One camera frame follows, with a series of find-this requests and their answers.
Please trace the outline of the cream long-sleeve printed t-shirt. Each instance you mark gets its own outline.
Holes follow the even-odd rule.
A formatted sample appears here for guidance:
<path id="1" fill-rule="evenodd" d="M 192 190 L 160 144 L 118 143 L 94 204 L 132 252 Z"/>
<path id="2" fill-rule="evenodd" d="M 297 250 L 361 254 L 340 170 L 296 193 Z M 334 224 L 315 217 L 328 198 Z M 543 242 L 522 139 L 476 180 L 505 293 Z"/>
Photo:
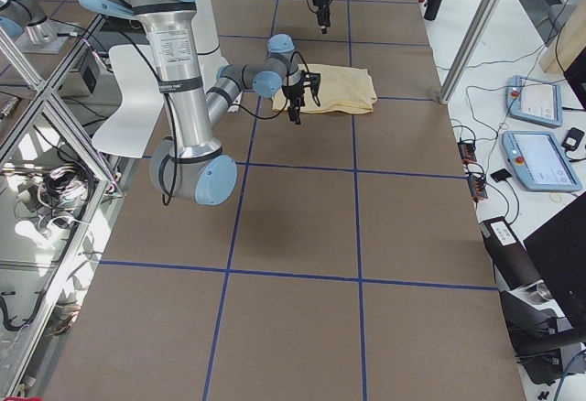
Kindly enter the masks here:
<path id="1" fill-rule="evenodd" d="M 369 114 L 373 111 L 377 95 L 367 69 L 310 63 L 309 70 L 320 74 L 320 106 L 306 89 L 302 113 Z"/>

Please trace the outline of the white plastic chair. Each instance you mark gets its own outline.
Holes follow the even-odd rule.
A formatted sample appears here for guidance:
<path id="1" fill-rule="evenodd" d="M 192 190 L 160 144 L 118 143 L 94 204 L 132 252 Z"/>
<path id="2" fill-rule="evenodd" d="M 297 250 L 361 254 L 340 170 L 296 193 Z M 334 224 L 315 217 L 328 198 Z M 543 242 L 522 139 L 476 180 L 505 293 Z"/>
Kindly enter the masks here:
<path id="1" fill-rule="evenodd" d="M 97 150 L 121 157 L 140 158 L 159 118 L 163 96 L 150 67 L 148 45 L 118 45 L 109 50 L 122 102 L 92 138 Z"/>

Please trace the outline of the orange black usb hub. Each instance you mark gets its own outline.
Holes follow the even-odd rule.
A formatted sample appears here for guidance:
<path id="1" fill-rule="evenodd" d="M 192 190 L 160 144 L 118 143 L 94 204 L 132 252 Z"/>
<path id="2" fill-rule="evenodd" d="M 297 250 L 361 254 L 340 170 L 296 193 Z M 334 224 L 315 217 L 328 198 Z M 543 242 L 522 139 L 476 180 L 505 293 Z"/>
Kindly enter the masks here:
<path id="1" fill-rule="evenodd" d="M 467 175 L 467 183 L 473 201 L 478 202 L 488 198 L 485 176 L 469 173 Z"/>
<path id="2" fill-rule="evenodd" d="M 475 154 L 476 146 L 473 141 L 460 140 L 457 143 L 457 147 L 463 164 L 467 165 L 477 162 Z"/>

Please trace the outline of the far blue teach pendant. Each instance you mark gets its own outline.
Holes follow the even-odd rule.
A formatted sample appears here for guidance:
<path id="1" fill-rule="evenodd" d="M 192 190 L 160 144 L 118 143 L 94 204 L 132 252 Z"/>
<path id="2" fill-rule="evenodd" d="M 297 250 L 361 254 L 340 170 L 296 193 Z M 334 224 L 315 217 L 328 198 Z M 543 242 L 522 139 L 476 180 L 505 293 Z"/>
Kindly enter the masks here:
<path id="1" fill-rule="evenodd" d="M 515 119 L 548 127 L 563 124 L 558 84 L 514 75 L 506 86 L 505 103 Z"/>

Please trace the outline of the blue teach pendant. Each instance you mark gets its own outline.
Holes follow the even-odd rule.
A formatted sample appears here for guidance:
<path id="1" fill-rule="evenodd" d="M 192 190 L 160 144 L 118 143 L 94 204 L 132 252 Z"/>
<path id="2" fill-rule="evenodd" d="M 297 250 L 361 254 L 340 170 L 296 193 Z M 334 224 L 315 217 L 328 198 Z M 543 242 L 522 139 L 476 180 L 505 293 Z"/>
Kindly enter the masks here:
<path id="1" fill-rule="evenodd" d="M 506 86 L 505 103 L 515 119 L 548 127 L 563 124 L 558 84 L 514 75 Z"/>
<path id="2" fill-rule="evenodd" d="M 581 182 L 550 132 L 506 131 L 502 146 L 517 180 L 528 191 L 577 192 Z"/>

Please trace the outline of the near blue teach pendant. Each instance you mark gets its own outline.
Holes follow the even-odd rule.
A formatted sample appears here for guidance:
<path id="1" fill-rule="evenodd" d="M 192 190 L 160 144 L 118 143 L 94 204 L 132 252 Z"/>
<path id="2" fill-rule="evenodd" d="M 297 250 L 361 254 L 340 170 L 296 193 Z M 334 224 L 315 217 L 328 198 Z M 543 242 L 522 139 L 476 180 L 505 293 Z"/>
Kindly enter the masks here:
<path id="1" fill-rule="evenodd" d="M 550 132 L 506 131 L 502 146 L 517 180 L 528 191 L 577 192 L 581 182 Z"/>

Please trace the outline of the black power adapter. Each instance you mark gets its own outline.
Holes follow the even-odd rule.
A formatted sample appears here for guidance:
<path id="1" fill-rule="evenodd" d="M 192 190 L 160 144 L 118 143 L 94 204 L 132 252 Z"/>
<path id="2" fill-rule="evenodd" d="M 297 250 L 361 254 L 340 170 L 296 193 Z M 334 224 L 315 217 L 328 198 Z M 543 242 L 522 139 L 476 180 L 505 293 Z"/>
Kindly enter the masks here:
<path id="1" fill-rule="evenodd" d="M 578 149 L 582 139 L 585 137 L 585 132 L 577 127 L 570 128 L 562 143 L 561 146 L 569 152 L 573 152 Z"/>

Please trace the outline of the black monitor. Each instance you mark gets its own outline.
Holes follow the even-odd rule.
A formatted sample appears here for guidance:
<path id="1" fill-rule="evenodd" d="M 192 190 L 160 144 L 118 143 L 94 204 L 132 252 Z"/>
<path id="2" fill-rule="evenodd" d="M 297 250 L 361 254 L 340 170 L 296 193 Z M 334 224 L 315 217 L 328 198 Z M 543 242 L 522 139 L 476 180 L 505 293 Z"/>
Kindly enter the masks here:
<path id="1" fill-rule="evenodd" d="M 580 195 L 525 240 L 526 251 L 570 324 L 585 325 L 585 196 Z"/>

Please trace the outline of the aluminium frame post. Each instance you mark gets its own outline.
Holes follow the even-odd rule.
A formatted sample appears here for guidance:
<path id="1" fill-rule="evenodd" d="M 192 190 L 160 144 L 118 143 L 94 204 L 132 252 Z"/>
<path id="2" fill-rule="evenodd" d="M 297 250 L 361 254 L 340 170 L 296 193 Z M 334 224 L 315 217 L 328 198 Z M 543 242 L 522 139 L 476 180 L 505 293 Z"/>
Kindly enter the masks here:
<path id="1" fill-rule="evenodd" d="M 465 72 L 500 0 L 481 0 L 465 33 L 438 95 L 438 102 L 447 104 Z"/>

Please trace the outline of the aluminium frame rack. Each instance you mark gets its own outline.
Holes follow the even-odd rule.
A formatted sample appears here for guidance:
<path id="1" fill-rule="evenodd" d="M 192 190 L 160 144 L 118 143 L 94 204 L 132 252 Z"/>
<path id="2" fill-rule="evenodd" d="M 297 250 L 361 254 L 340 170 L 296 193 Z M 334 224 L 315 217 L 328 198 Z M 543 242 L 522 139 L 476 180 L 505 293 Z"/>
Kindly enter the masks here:
<path id="1" fill-rule="evenodd" d="M 1 51 L 31 96 L 4 119 L 1 131 L 1 395 L 37 392 L 28 367 L 41 341 L 71 324 L 102 256 L 122 202 L 129 158 L 105 155 L 88 134 L 103 122 L 75 114 L 79 103 L 57 89 L 87 55 L 102 18 L 75 29 L 73 45 L 44 81 L 16 42 Z"/>

